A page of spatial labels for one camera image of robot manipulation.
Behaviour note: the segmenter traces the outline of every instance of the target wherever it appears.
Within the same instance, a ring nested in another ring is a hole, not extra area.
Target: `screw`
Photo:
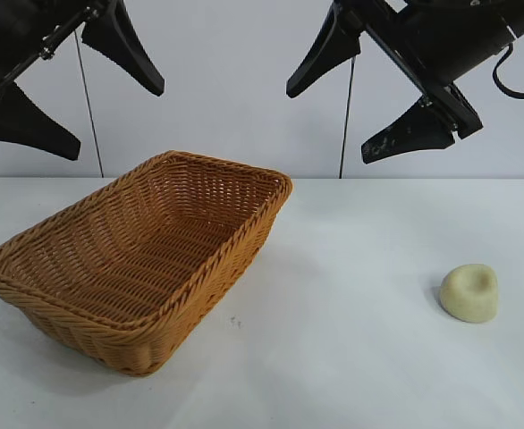
[[[419,103],[421,104],[422,107],[429,107],[431,105],[433,105],[433,102],[431,101],[431,99],[427,96],[423,96],[420,100],[419,100]]]
[[[101,16],[101,13],[98,9],[90,6],[85,8],[85,13],[87,14],[87,21],[96,20],[99,16]]]
[[[44,60],[51,60],[54,57],[54,51],[52,51],[49,47],[44,46],[41,48],[41,51],[39,51],[39,56],[41,56]]]

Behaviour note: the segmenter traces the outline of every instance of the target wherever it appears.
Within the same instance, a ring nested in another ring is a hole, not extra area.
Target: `wicker basket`
[[[0,298],[50,337],[155,372],[264,244],[283,174],[168,152],[0,247]]]

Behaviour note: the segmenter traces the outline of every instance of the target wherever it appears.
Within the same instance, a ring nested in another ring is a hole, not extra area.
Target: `wire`
[[[345,122],[343,123],[342,160],[340,161],[340,179],[343,179],[343,163],[345,162],[345,147],[348,141],[348,126],[350,124],[351,92],[353,90],[353,74],[355,72],[355,56],[351,58],[350,87],[348,88],[348,102],[345,106]]]
[[[95,122],[93,121],[93,109],[91,108],[91,99],[89,98],[89,92],[87,89],[87,79],[85,77],[85,68],[83,67],[83,58],[81,57],[80,40],[77,37],[77,30],[73,32],[73,36],[75,37],[75,47],[77,49],[77,56],[80,60],[81,80],[83,81],[83,90],[85,92],[85,99],[87,101],[87,110],[89,113],[89,121],[91,122],[91,131],[93,132],[93,141],[95,142],[95,150],[97,153],[97,162],[99,164],[99,172],[101,173],[101,177],[105,178],[105,173],[103,170],[103,161],[101,160],[101,151],[99,150],[99,142],[97,140],[97,133],[95,131]]]
[[[512,43],[508,45],[508,50],[504,53],[503,57],[500,59],[500,61],[496,64],[493,70],[493,80],[496,86],[507,96],[512,98],[518,98],[519,100],[524,100],[524,92],[514,91],[508,87],[506,87],[501,80],[498,77],[498,69],[499,67],[506,61],[508,58],[512,55],[514,52],[514,46]]]

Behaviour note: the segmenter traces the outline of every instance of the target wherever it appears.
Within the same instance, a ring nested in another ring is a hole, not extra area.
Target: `black cable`
[[[494,83],[496,84],[496,86],[504,93],[506,94],[507,96],[509,97],[512,97],[512,98],[518,98],[519,100],[524,100],[524,92],[519,92],[519,91],[514,91],[508,87],[506,87],[502,82],[501,80],[499,79],[498,77],[498,69],[499,67],[501,66],[501,64],[503,64],[508,58],[509,56],[512,55],[512,52],[514,52],[514,46],[512,45],[512,43],[509,44],[508,46],[508,50],[506,51],[506,53],[503,55],[503,57],[500,59],[500,61],[497,63],[497,65],[494,67],[494,70],[493,70],[493,80],[494,80]]]

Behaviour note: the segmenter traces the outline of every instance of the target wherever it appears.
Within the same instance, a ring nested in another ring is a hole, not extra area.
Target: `basket rim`
[[[128,189],[132,179],[140,176],[145,171],[152,169],[155,165],[164,162],[177,162],[177,160],[194,160],[211,165],[226,166],[234,170],[264,174],[268,179],[278,181],[278,185],[272,196],[258,208],[257,212],[246,219],[234,234],[225,241],[212,256],[206,259],[192,276],[155,312],[128,322],[115,322],[107,317],[93,315],[82,308],[70,306],[61,299],[48,295],[41,290],[31,288],[19,282],[17,279],[4,274],[1,265],[5,262],[6,258],[17,249],[21,248],[21,246],[25,246],[28,243],[33,242],[33,240],[38,240],[41,237],[44,237],[45,234],[60,226],[62,223],[69,222],[77,216],[83,215],[87,209],[105,201],[108,196],[113,195],[115,192]],[[52,214],[44,221],[29,227],[27,230],[20,232],[4,244],[0,245],[0,290],[8,290],[12,296],[13,294],[25,296],[28,298],[26,308],[37,311],[38,313],[42,313],[42,310],[51,310],[49,312],[52,313],[53,310],[57,309],[60,313],[61,311],[66,312],[71,318],[76,319],[75,322],[81,323],[83,326],[88,324],[92,328],[105,327],[107,330],[111,329],[116,332],[132,332],[133,334],[136,334],[157,322],[162,322],[161,324],[166,323],[173,317],[173,314],[178,314],[180,311],[184,310],[186,308],[185,304],[187,300],[193,295],[193,291],[199,285],[208,281],[209,274],[216,271],[217,266],[224,260],[228,251],[244,238],[246,231],[256,228],[258,223],[269,215],[268,212],[271,209],[274,209],[276,211],[275,214],[277,214],[286,199],[292,193],[292,189],[293,184],[290,177],[274,170],[183,151],[171,150],[161,155],[153,156],[130,172],[127,172],[123,176],[105,185],[103,188],[96,190],[92,194],[70,206],[67,206],[63,210]]]

